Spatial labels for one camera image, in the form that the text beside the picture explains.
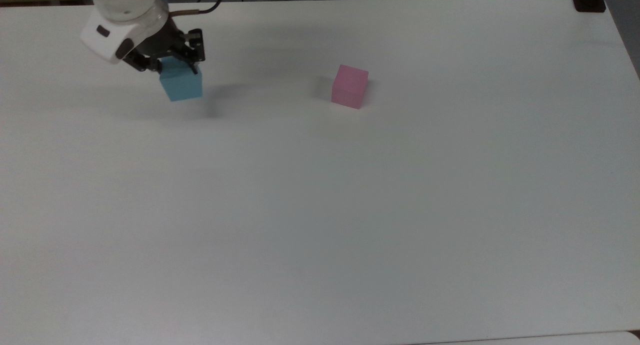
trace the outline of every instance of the blue cube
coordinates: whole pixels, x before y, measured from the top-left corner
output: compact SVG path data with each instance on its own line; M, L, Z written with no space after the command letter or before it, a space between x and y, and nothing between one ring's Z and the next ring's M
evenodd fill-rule
M160 83L170 101L183 101L202 97L202 72L194 74L186 62L173 56L163 57Z

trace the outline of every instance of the pink cube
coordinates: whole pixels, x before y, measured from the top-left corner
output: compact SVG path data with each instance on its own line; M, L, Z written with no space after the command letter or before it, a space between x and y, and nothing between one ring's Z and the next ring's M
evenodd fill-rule
M367 89L369 72L347 65L340 65L338 75L333 81L331 102L359 109Z

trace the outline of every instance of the foam block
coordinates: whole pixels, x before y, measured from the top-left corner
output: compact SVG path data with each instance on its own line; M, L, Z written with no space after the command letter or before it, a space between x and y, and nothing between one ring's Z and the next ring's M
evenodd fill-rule
M194 74L186 62L173 56L163 57L160 83L170 101L183 101L202 97L202 72Z
M367 89L369 72L347 65L340 65L333 81L331 102L359 109Z

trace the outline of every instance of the white table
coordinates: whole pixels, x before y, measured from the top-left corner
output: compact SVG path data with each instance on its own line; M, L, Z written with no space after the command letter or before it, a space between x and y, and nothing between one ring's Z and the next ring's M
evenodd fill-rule
M640 328L640 82L610 13L224 4L176 19L205 90L170 103L83 47L90 11L0 8L3 345ZM327 101L340 64L370 71L361 110Z

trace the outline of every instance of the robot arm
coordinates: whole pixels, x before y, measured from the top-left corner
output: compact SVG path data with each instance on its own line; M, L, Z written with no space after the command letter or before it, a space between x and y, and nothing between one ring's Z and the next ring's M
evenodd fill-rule
M80 39L106 61L125 61L135 69L162 72L160 58L173 56L187 63L205 60L201 29L180 31L166 0L93 0Z

